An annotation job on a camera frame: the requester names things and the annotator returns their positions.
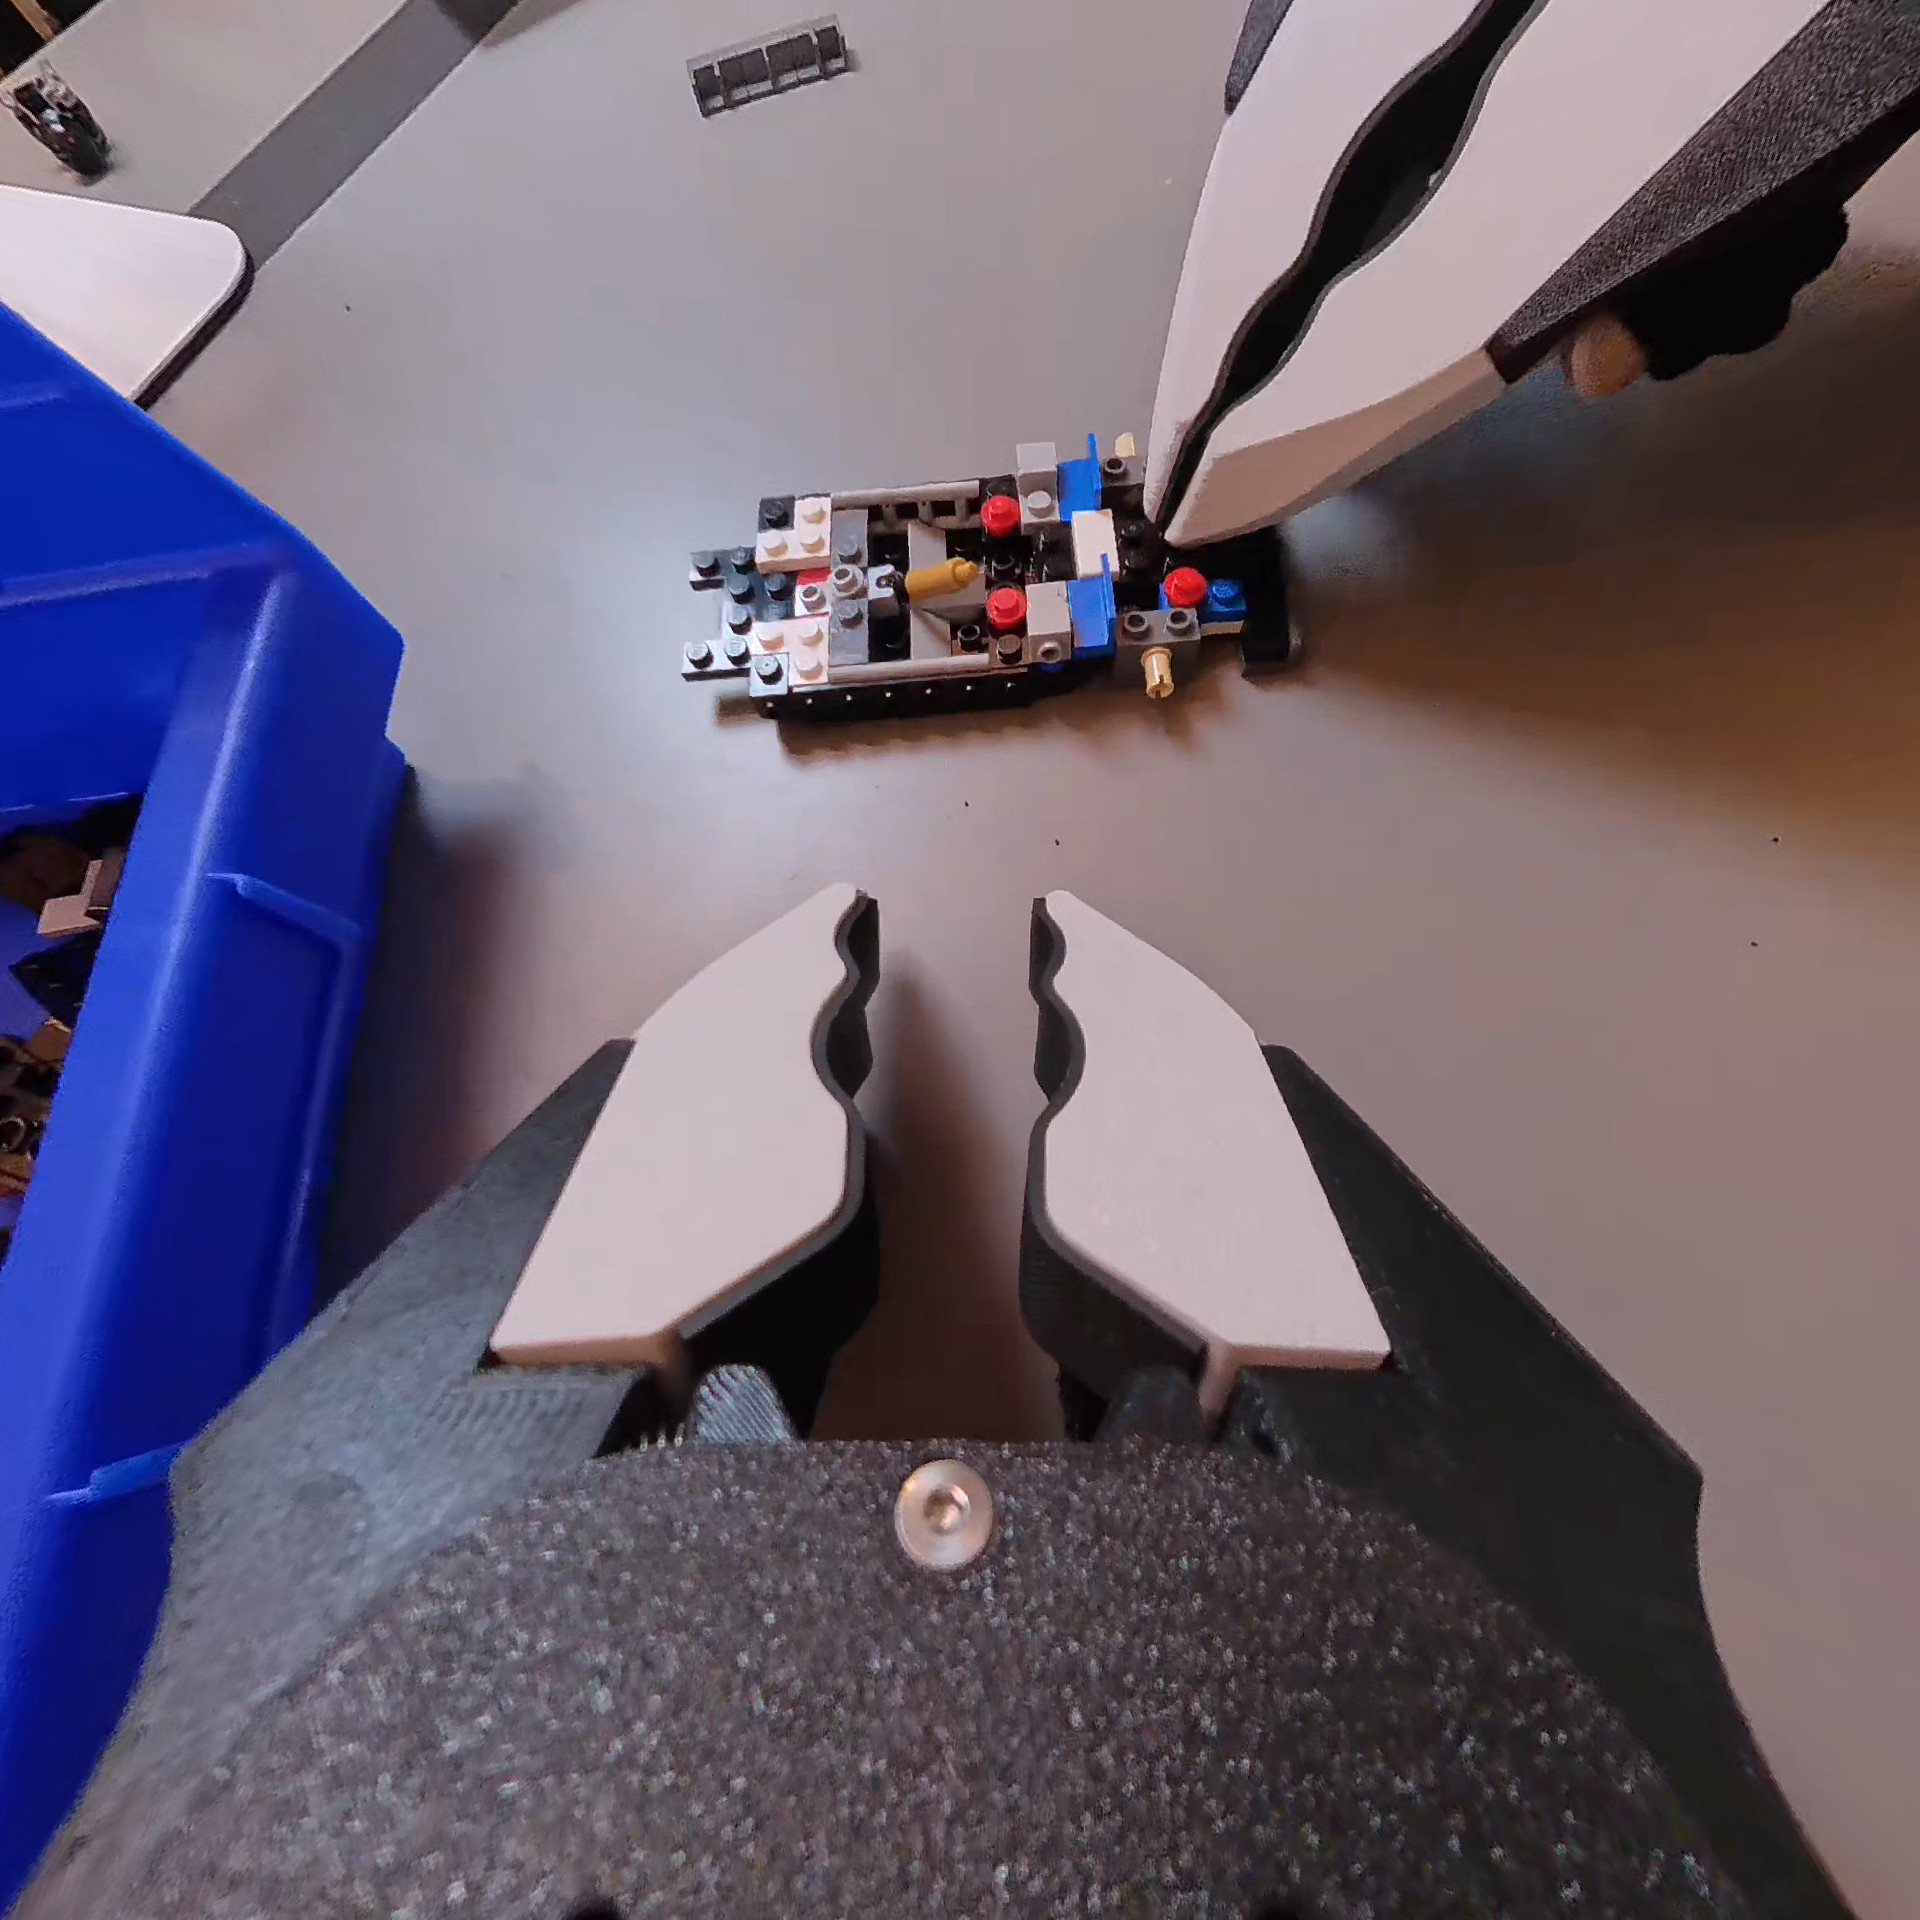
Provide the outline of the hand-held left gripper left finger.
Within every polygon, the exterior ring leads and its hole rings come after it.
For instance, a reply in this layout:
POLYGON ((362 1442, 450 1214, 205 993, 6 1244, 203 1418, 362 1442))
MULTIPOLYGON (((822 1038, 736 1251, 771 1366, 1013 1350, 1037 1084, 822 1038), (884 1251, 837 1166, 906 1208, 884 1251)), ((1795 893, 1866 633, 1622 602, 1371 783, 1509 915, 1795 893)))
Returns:
POLYGON ((635 1031, 498 1310, 498 1365, 673 1365, 863 1206, 880 901, 824 885, 635 1031))

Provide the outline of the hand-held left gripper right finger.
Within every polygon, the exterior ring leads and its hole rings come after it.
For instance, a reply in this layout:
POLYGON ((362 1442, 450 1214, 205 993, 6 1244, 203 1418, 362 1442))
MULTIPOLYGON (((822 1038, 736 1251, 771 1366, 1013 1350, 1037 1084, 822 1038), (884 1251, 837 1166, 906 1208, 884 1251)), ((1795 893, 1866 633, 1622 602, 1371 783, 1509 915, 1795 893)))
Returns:
POLYGON ((1099 1398, 1149 1366, 1207 1421, 1240 1372, 1374 1373, 1390 1331, 1255 1029, 1073 893, 1034 901, 1021 1310, 1099 1398))

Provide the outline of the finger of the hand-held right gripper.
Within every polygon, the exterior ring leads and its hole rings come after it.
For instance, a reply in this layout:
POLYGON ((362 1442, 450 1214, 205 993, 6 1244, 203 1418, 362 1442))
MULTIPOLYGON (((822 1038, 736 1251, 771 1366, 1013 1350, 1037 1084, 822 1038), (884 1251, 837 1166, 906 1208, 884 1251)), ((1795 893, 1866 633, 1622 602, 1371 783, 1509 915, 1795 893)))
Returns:
POLYGON ((1470 49, 1477 84, 1491 4, 1252 4, 1226 112, 1187 239, 1150 413, 1150 520, 1181 547, 1260 524, 1207 508, 1226 470, 1226 417, 1280 371, 1322 291, 1361 255, 1405 160, 1390 121, 1470 49))
POLYGON ((1288 517, 1500 398, 1501 324, 1818 12, 1531 12, 1470 99, 1458 156, 1331 276, 1280 371, 1229 412, 1226 461, 1204 467, 1226 477, 1204 504, 1255 508, 1255 482, 1276 482, 1260 524, 1288 517))

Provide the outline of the blue plastic bin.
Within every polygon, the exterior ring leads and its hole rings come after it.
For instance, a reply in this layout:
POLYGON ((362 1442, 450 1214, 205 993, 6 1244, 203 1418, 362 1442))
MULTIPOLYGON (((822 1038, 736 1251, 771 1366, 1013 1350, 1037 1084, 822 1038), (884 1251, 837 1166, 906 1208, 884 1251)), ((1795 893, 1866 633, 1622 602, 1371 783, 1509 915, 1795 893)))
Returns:
POLYGON ((310 1304, 400 652, 293 524, 2 311, 2 828, 140 805, 2 1258, 2 1905, 150 1654, 178 1454, 310 1304))

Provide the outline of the lego car model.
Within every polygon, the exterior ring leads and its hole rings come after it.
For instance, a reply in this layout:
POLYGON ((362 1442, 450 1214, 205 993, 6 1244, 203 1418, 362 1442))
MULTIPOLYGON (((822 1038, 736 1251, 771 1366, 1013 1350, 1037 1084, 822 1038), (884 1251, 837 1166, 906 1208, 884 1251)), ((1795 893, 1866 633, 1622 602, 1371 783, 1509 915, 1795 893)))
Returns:
POLYGON ((771 724, 1024 707, 1090 683, 1169 700, 1215 647, 1242 676, 1299 663, 1280 530, 1177 547, 1149 517, 1135 435, 1011 470, 896 490, 771 493, 754 537, 687 557, 704 602, 681 645, 771 724))

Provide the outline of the lego pieces pile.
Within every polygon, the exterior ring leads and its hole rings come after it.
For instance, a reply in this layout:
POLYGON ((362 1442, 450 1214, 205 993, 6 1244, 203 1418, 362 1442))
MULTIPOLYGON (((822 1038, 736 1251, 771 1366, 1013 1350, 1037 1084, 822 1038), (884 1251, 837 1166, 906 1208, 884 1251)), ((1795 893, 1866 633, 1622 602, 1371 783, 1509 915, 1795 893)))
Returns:
POLYGON ((124 795, 2 828, 2 1240, 41 1156, 138 811, 140 797, 124 795))

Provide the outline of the small flat black piece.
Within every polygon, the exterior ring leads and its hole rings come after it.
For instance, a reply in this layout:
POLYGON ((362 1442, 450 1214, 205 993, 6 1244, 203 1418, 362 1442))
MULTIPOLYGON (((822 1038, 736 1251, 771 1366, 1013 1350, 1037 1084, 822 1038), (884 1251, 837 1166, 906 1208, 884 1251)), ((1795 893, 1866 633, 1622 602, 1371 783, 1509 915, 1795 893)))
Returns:
POLYGON ((837 15, 731 43, 687 59, 701 121, 844 78, 858 67, 837 15))

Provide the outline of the white book stand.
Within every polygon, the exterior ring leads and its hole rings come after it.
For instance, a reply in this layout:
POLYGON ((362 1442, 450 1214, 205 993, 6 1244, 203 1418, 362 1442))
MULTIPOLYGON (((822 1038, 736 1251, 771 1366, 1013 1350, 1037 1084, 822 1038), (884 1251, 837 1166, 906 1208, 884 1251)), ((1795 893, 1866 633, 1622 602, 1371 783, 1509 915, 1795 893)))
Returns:
POLYGON ((251 253, 217 221, 2 183, 2 310, 138 409, 247 291, 251 253))

